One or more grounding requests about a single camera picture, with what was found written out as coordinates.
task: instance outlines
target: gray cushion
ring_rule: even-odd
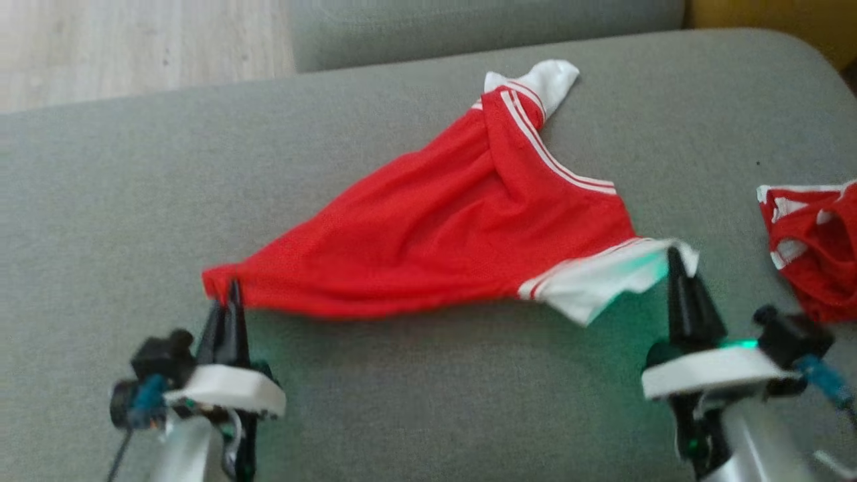
[[[108,388],[145,337],[199,333],[204,267],[419,149],[486,70],[545,58],[582,72],[544,130],[554,156],[614,180],[639,233],[701,249],[734,336],[757,333],[761,304],[796,307],[754,190],[852,178],[857,101],[777,33],[542,45],[8,115],[0,479],[103,478],[120,439]],[[290,403],[261,427],[260,480],[688,480],[667,408],[639,387],[665,316],[663,285],[586,329],[515,302],[356,324],[253,313],[251,350]],[[836,332],[830,360],[857,383],[857,329]],[[776,406],[802,448],[853,455],[821,397]],[[121,479],[144,479],[157,447],[138,436]]]
[[[681,0],[291,0],[298,72],[681,27]]]

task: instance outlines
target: couch armrest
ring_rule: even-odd
[[[298,72],[681,27],[682,0],[291,0]]]

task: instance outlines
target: red jersey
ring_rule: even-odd
[[[578,175],[538,134],[578,70],[537,64],[485,93],[422,150],[354,184],[244,262],[203,274],[248,307],[358,318],[497,298],[538,299],[588,323],[666,274],[671,240],[638,238],[614,184]],[[682,244],[692,272],[696,254]]]
[[[816,322],[857,320],[857,180],[760,186],[770,258]]]

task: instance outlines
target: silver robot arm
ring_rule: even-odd
[[[256,424],[285,414],[285,393],[266,363],[251,363],[241,293],[215,303],[200,338],[184,330],[149,338],[131,359],[136,379],[114,386],[111,420],[126,430],[112,481],[131,434],[161,432],[153,482],[249,482],[255,476]]]
[[[833,335],[804,316],[757,311],[758,340],[725,341],[726,329],[699,277],[669,252],[669,337],[649,351],[642,375],[648,400],[675,418],[676,453],[703,482],[804,482],[815,478],[788,430],[765,403],[801,394]],[[854,396],[832,371],[818,383],[853,414]]]

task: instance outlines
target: folded red garment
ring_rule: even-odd
[[[857,320],[857,179],[759,186],[770,258],[816,322]]]
[[[538,130],[578,76],[548,60],[484,95],[424,149],[353,185],[244,262],[203,274],[225,301],[321,317],[386,316],[479,300],[553,305],[586,324],[624,291],[667,272],[678,244],[638,238],[613,183],[579,176]]]

